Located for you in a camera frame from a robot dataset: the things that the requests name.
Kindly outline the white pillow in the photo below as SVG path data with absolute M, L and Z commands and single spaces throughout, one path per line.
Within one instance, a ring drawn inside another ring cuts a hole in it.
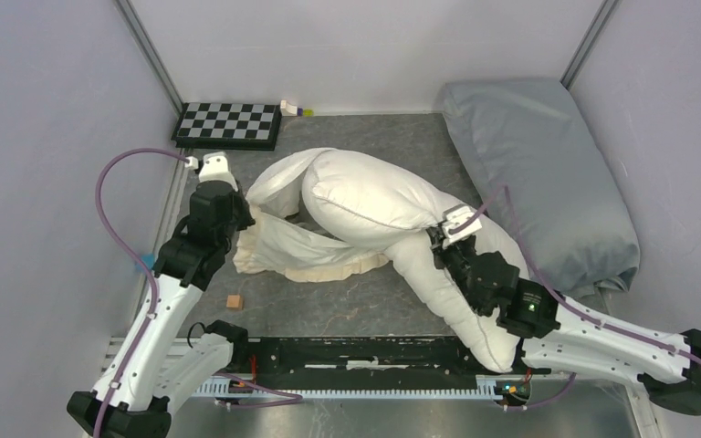
M 449 273 L 434 267 L 426 230 L 441 223 L 446 211 L 466 203 L 403 168 L 341 150 L 309 166 L 301 195 L 309 215 L 326 231 L 388 257 L 481 365 L 497 373 L 511 371 L 518 337 L 497 325 L 497 310 L 478 316 Z

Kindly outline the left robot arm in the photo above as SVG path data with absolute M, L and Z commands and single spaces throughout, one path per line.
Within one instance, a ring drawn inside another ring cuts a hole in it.
M 219 370 L 250 360 L 248 332 L 216 320 L 173 365 L 164 364 L 178 331 L 225 263 L 233 237 L 254 224 L 236 185 L 201 182 L 190 213 L 160 248 L 148 273 L 150 295 L 112 363 L 90 391 L 74 392 L 70 416 L 92 437 L 164 437 L 185 402 Z

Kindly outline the grey pillowcase with cream ruffle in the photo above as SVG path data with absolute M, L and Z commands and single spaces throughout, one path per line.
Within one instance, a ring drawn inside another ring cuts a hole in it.
M 287 220 L 300 212 L 302 182 L 309 166 L 331 148 L 298 151 L 269 165 L 246 200 L 255 224 L 239 233 L 233 257 L 240 274 L 273 271 L 298 283 L 340 281 L 385 266 L 379 251 L 354 247 Z

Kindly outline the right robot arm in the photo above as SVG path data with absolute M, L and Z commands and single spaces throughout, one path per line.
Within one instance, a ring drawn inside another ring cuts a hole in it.
M 701 415 L 701 330 L 667 333 L 639 327 L 521 277 L 499 252 L 479 254 L 474 238 L 451 243 L 427 231 L 434 264 L 469 308 L 516 337 L 494 343 L 493 365 L 583 374 L 638 387 L 671 412 Z

